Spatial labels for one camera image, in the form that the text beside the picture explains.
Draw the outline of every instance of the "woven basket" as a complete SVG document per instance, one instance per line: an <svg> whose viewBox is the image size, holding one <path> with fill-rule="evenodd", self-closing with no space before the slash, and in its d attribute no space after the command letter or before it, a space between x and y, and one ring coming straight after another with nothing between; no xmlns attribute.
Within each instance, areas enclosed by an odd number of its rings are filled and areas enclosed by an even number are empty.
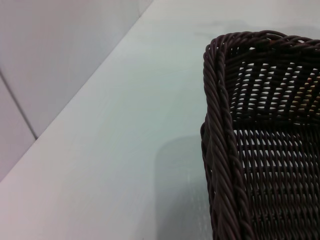
<svg viewBox="0 0 320 240"><path fill-rule="evenodd" d="M212 40L201 127L213 239L320 239L320 40Z"/></svg>

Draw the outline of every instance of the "white surface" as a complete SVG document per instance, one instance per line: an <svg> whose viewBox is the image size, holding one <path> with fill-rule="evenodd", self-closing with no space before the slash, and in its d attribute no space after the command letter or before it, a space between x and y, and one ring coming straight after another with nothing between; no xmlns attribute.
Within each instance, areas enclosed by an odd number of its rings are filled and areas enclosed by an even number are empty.
<svg viewBox="0 0 320 240"><path fill-rule="evenodd" d="M140 16L149 7L153 0L138 0L139 14Z"/></svg>
<svg viewBox="0 0 320 240"><path fill-rule="evenodd" d="M0 66L39 136L139 18L138 0L2 0Z"/></svg>
<svg viewBox="0 0 320 240"><path fill-rule="evenodd" d="M35 138L0 77L0 181L34 141Z"/></svg>
<svg viewBox="0 0 320 240"><path fill-rule="evenodd" d="M0 182L1 237L209 239L199 136L205 47L234 31L320 38L318 9L155 0Z"/></svg>

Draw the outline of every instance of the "wicker basket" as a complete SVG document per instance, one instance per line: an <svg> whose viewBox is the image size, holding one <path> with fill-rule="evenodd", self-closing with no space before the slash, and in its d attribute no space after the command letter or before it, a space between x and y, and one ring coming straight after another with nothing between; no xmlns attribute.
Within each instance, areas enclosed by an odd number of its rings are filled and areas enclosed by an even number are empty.
<svg viewBox="0 0 320 240"><path fill-rule="evenodd" d="M212 40L201 127L213 239L320 239L320 40Z"/></svg>

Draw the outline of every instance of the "white wall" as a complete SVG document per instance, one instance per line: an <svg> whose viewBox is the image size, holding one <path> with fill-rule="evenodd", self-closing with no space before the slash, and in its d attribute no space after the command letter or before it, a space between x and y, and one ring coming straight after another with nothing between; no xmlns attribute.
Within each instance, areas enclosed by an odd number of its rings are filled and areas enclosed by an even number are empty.
<svg viewBox="0 0 320 240"><path fill-rule="evenodd" d="M37 136L151 1L0 1L0 67Z"/></svg>
<svg viewBox="0 0 320 240"><path fill-rule="evenodd" d="M0 77L0 181L34 141L35 138Z"/></svg>

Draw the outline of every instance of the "white tabletop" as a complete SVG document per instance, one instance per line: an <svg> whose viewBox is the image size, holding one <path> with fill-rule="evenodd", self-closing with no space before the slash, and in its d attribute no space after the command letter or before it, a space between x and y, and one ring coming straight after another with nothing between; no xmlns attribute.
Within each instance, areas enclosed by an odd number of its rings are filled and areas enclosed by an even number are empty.
<svg viewBox="0 0 320 240"><path fill-rule="evenodd" d="M155 0L0 183L1 239L209 239L205 47L264 29L320 38L316 3Z"/></svg>

